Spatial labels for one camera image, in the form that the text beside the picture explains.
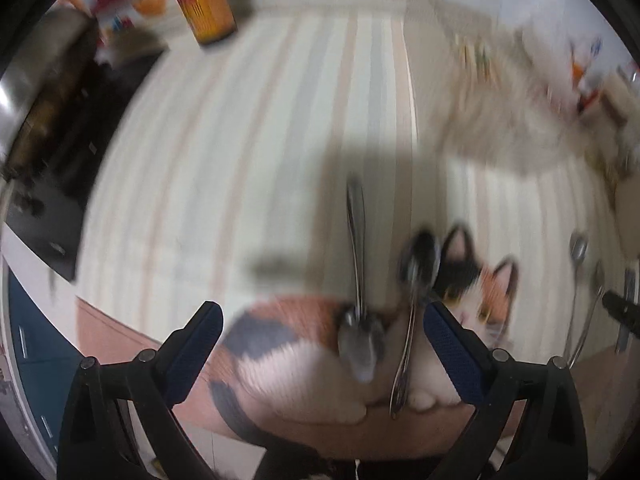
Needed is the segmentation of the steel spoon pair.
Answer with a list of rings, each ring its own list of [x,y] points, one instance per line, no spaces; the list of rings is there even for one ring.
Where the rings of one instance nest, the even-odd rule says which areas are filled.
[[[582,265],[587,257],[588,246],[589,240],[587,234],[582,231],[574,230],[570,236],[570,263],[572,264],[573,269],[573,295],[572,303],[570,304],[570,322],[568,322],[565,347],[563,351],[563,358],[565,361],[570,359],[570,354],[572,353],[578,281]]]

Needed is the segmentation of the black induction cooktop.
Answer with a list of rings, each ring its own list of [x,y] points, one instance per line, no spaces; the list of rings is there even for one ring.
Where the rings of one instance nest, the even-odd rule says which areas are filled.
[[[131,52],[99,50],[85,32],[36,97],[1,179],[12,186],[6,224],[47,266],[73,280],[89,197],[126,109],[163,54],[149,35]]]

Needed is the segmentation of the clear plastic organizer basket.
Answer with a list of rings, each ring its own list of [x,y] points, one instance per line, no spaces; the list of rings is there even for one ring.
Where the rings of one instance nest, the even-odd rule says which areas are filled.
[[[575,153],[575,116],[554,99],[497,0],[407,0],[404,39],[416,144],[514,174]]]

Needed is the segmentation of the striped cat print table mat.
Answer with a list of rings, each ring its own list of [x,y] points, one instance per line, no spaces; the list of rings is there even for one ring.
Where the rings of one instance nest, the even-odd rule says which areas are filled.
[[[166,52],[131,101],[86,214],[77,267],[76,344],[103,363],[133,358],[207,300],[224,336],[180,422],[250,440],[307,445],[329,458],[446,451],[465,405],[418,399],[392,419],[390,381],[361,385],[337,357],[332,314],[352,300],[345,185],[366,199],[370,307],[398,321],[401,246],[420,226],[471,232],[493,344],[543,363],[570,322],[570,236],[589,246],[573,342],[591,274],[621,290],[625,258],[594,132],[538,174],[440,156],[416,144],[404,24],[379,13],[266,14],[238,36]],[[624,432],[626,359],[599,306],[574,367],[588,452],[600,467]]]

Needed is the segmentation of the steel wok lid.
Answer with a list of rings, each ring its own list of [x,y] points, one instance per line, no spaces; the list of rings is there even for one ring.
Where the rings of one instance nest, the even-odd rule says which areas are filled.
[[[18,47],[1,77],[1,162],[9,157],[21,126],[54,66],[96,20],[60,6],[43,15]]]

